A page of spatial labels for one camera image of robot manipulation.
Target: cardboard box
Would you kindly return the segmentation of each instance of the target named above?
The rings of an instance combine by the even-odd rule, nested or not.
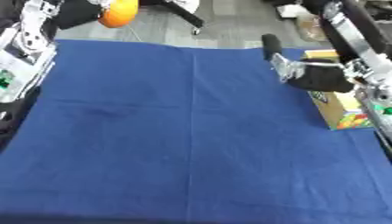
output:
[[[306,51],[305,58],[323,58],[337,60],[334,50]],[[361,105],[354,98],[354,92],[347,94],[309,92],[314,104],[332,130],[346,130],[372,127],[368,116],[361,110]]]

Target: chair leg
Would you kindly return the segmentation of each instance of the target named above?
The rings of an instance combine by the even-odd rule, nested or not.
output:
[[[163,2],[163,6],[168,8],[174,14],[182,17],[188,23],[193,25],[197,30],[200,30],[204,26],[204,20],[193,15],[191,12],[185,10],[178,4],[174,3],[172,0],[164,0],[162,2]]]

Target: green label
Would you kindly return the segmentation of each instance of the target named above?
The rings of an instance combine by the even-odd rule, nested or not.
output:
[[[7,70],[2,70],[0,72],[0,88],[6,89],[11,81],[13,80],[14,75]]]

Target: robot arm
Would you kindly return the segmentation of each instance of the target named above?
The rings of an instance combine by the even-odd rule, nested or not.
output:
[[[58,28],[102,17],[112,0],[2,0],[0,6],[0,151],[14,136],[54,65]]]
[[[277,37],[264,35],[265,59],[282,81],[315,91],[348,92],[355,97],[376,128],[383,146],[392,140],[391,47],[373,19],[354,0],[304,0],[320,16],[320,23],[340,63],[325,60],[290,61],[281,54]]]

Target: black foam pad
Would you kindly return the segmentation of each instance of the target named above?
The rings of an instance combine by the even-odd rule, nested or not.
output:
[[[302,61],[333,63],[329,59],[303,59]],[[354,84],[346,80],[343,70],[339,67],[307,66],[301,78],[290,79],[287,82],[295,88],[322,92],[347,93],[354,88]]]

